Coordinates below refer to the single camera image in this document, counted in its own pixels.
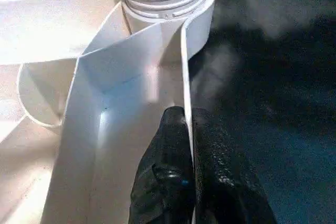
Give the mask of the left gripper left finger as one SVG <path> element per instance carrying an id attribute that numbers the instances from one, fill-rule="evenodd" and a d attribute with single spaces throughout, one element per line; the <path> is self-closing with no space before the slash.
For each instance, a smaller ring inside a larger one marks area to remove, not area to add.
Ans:
<path id="1" fill-rule="evenodd" d="M 184 109 L 167 108 L 144 152 L 130 195 L 131 223 L 191 223 L 195 180 Z"/>

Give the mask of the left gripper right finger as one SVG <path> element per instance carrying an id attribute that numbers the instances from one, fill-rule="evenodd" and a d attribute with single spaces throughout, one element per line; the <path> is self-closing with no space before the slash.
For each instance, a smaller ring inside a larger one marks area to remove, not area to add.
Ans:
<path id="1" fill-rule="evenodd" d="M 205 109 L 193 110 L 196 223 L 276 223 L 265 191 L 224 127 Z"/>

